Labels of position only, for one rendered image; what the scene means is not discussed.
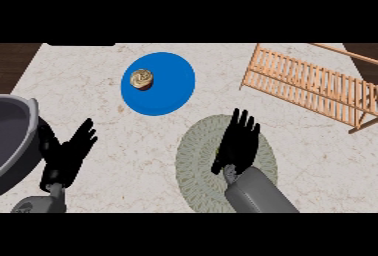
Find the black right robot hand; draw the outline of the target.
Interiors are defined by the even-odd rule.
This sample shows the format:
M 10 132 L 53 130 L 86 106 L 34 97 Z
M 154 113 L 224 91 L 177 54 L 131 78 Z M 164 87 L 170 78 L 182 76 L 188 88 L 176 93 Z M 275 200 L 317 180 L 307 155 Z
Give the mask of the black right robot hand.
M 214 174 L 219 174 L 227 165 L 233 165 L 236 174 L 241 175 L 253 166 L 258 150 L 258 134 L 260 124 L 254 122 L 254 117 L 248 115 L 247 110 L 235 109 L 211 166 Z

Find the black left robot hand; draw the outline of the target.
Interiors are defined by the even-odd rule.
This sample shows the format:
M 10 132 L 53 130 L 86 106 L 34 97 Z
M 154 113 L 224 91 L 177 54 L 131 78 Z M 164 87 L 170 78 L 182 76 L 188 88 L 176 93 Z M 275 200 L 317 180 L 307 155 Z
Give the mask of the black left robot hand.
M 59 143 L 49 125 L 38 127 L 40 153 L 46 161 L 40 189 L 50 191 L 50 186 L 58 183 L 68 188 L 75 180 L 83 161 L 97 141 L 95 136 L 93 120 L 86 119 L 72 138 Z

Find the round woven beige placemat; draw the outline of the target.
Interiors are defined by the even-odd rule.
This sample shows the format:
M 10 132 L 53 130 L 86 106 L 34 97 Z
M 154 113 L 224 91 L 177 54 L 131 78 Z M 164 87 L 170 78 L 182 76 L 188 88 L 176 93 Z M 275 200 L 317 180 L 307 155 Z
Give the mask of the round woven beige placemat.
M 176 154 L 176 180 L 185 201 L 198 213 L 233 213 L 226 200 L 227 183 L 223 175 L 211 173 L 230 115 L 201 119 L 186 131 Z

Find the wooden slatted tiered shelf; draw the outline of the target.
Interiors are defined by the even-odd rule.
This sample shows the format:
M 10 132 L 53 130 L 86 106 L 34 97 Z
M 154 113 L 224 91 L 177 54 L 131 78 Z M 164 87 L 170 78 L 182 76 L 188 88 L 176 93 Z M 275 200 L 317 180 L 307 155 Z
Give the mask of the wooden slatted tiered shelf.
M 351 126 L 378 124 L 378 85 L 255 45 L 241 86 Z

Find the grey metal pot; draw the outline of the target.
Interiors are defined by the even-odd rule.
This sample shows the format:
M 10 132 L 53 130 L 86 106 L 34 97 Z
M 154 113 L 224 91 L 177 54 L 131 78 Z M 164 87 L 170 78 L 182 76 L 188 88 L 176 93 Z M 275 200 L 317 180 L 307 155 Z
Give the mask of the grey metal pot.
M 38 102 L 0 94 L 0 196 L 24 180 L 41 161 Z

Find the blue round plate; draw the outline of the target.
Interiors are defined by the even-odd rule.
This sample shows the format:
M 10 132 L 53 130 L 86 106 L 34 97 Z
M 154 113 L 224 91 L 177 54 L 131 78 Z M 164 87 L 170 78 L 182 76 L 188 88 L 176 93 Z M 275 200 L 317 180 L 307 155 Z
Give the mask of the blue round plate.
M 139 69 L 154 75 L 152 86 L 142 91 L 130 83 Z M 168 52 L 142 56 L 126 69 L 121 79 L 121 96 L 127 106 L 140 114 L 159 116 L 176 111 L 188 102 L 195 90 L 195 71 L 183 57 Z

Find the frosted cupcake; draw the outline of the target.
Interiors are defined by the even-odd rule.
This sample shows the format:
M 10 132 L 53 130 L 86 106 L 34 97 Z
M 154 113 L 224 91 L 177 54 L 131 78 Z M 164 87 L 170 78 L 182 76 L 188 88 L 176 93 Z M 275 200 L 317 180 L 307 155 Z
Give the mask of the frosted cupcake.
M 146 69 L 139 69 L 131 73 L 130 84 L 140 91 L 148 90 L 152 87 L 154 74 Z

